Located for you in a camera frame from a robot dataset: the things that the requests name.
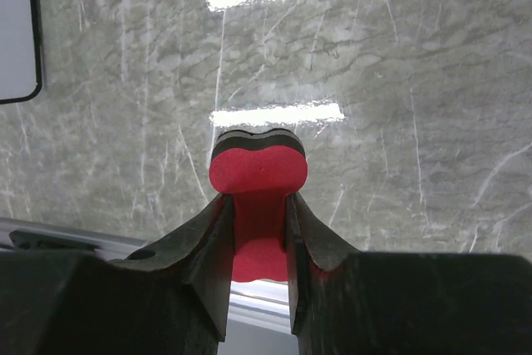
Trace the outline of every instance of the marble tabletop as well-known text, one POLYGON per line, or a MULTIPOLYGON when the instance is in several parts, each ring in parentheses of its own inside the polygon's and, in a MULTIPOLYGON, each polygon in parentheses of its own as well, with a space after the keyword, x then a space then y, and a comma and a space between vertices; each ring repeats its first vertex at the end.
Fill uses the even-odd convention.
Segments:
POLYGON ((532 256, 532 0, 41 0, 45 87, 0 106, 0 216, 157 239, 215 137, 295 131, 359 249, 532 256))

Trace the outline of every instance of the scratched surface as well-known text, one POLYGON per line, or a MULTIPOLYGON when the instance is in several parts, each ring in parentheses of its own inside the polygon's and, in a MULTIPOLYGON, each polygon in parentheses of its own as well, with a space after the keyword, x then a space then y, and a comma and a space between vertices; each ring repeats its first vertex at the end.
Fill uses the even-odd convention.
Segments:
POLYGON ((214 196, 213 111, 313 102, 302 194, 350 243, 532 256, 532 0, 41 1, 1 216, 156 239, 214 196))

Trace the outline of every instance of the red and black object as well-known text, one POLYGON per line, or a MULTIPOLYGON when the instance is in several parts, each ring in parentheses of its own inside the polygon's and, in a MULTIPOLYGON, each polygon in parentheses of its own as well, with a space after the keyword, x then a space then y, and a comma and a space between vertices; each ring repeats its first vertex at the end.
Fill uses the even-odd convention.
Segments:
POLYGON ((305 204, 306 174, 291 132, 229 132, 224 194, 128 259, 0 254, 0 353, 216 354, 232 276, 286 276, 301 354, 532 353, 525 259, 359 252, 305 204))

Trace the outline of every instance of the red object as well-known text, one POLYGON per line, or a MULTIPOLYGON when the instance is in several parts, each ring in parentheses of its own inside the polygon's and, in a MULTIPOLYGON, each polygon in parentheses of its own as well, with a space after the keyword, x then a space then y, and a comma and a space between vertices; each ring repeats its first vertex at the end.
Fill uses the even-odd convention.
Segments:
POLYGON ((234 197, 234 281, 288 280, 285 200, 301 189, 307 171, 305 157, 284 145, 262 150, 232 148, 212 160, 212 186, 234 197))

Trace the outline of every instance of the red sponge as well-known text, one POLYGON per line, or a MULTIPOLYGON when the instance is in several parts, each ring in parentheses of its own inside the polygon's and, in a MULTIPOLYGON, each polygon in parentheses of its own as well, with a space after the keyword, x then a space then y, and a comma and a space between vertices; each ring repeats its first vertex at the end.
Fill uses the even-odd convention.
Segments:
POLYGON ((235 146, 212 160, 213 187, 234 196, 234 281, 288 279, 284 206, 287 195, 305 183, 307 170, 302 152, 288 145, 259 150, 235 146))

